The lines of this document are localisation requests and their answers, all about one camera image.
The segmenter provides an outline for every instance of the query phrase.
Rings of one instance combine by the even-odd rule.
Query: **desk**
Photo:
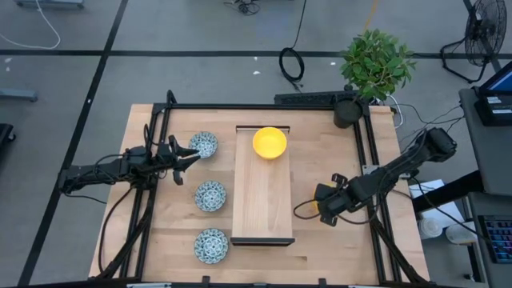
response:
[[[440,206],[475,191],[512,196],[509,169],[509,163],[512,162],[512,153],[510,153],[512,126],[484,126],[474,108],[478,100],[474,90],[462,89],[458,94],[470,132],[478,170],[429,192],[429,200],[436,206]],[[430,204],[424,197],[416,198],[413,203],[416,212],[430,208]]]
[[[477,232],[482,233],[477,220],[480,215],[509,215],[512,216],[512,192],[510,190],[510,169],[512,161],[510,144],[512,143],[512,126],[486,127],[482,124],[474,104],[478,97],[472,89],[459,91],[461,106],[474,156],[477,159],[478,170],[450,182],[443,187],[428,193],[429,200],[436,206],[468,196],[471,217],[475,220]],[[420,212],[431,208],[424,197],[413,200],[414,209]],[[478,246],[482,255],[482,264],[490,287],[509,286],[512,265],[495,264],[487,251],[486,243],[479,239]],[[476,256],[472,262],[475,272],[482,269]]]
[[[150,121],[151,110],[152,105],[132,106],[122,150],[143,143],[142,128]],[[389,107],[371,107],[371,118],[378,156],[382,164],[388,163],[400,153]],[[196,162],[184,173],[183,186],[176,186],[172,177],[159,181],[142,280],[200,282],[203,275],[209,275],[212,282],[224,283],[318,284],[319,278],[325,278],[328,284],[378,284],[370,227],[343,221],[333,228],[318,219],[304,221],[293,217],[296,242],[288,247],[230,245],[228,255],[219,264],[207,265],[196,259],[194,240],[202,230],[218,228],[230,236],[236,125],[290,127],[292,206],[312,198],[316,185],[329,182],[334,172],[348,178],[360,174],[354,130],[337,128],[332,111],[173,108],[168,135],[174,134],[182,146],[187,146],[197,132],[210,131],[218,138],[219,146],[212,158]],[[195,190],[206,180],[219,181],[228,192],[224,207],[211,214],[200,211],[194,203]],[[125,183],[112,187],[106,213],[127,189]],[[396,189],[408,193],[405,182],[400,182]],[[132,192],[108,223],[103,265],[116,255],[126,239],[133,200]],[[391,193],[388,207],[398,248],[417,272],[428,278],[411,201]],[[313,213],[312,206],[302,212]],[[361,221],[366,219],[366,210],[344,216]],[[129,276],[134,273],[137,250],[136,245],[132,250]],[[382,250],[387,260],[387,249]],[[91,264],[91,276],[98,274],[97,254],[98,248]],[[389,261],[385,261],[385,267],[387,278],[391,279]]]

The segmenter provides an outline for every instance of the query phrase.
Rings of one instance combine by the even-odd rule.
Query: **blue and white bowl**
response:
[[[201,232],[194,244],[195,256],[206,264],[219,263],[226,256],[228,248],[226,235],[215,228]]]
[[[226,189],[217,181],[206,181],[195,191],[195,204],[205,212],[219,210],[226,202]]]
[[[189,141],[189,148],[198,150],[201,158],[208,158],[213,155],[217,147],[217,138],[210,132],[199,132],[192,136],[192,139]]]

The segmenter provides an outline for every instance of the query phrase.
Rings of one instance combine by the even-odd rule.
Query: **potted plant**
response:
[[[410,82],[409,68],[416,68],[416,62],[409,59],[412,54],[406,44],[398,44],[398,38],[378,29],[367,30],[354,38],[343,56],[346,62],[340,70],[348,84],[355,85],[359,92],[357,97],[336,101],[336,126],[349,127],[362,116],[363,103],[375,98],[384,101],[395,92],[397,85],[403,88]]]

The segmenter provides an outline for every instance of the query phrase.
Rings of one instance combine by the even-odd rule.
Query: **table leg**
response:
[[[469,192],[483,192],[482,177],[480,176],[479,170],[462,176],[443,187],[430,191],[427,197],[432,204],[438,207],[442,204],[460,199]],[[416,213],[433,208],[423,195],[413,200],[413,207]]]

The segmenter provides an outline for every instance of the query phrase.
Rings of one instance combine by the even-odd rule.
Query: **keyboard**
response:
[[[484,236],[492,241],[487,248],[493,262],[512,263],[512,217],[478,216],[478,220]]]
[[[357,96],[357,90],[350,91],[330,91],[314,93],[296,93],[296,94],[276,94],[274,96],[275,104],[283,105],[333,105],[338,99],[343,97]]]

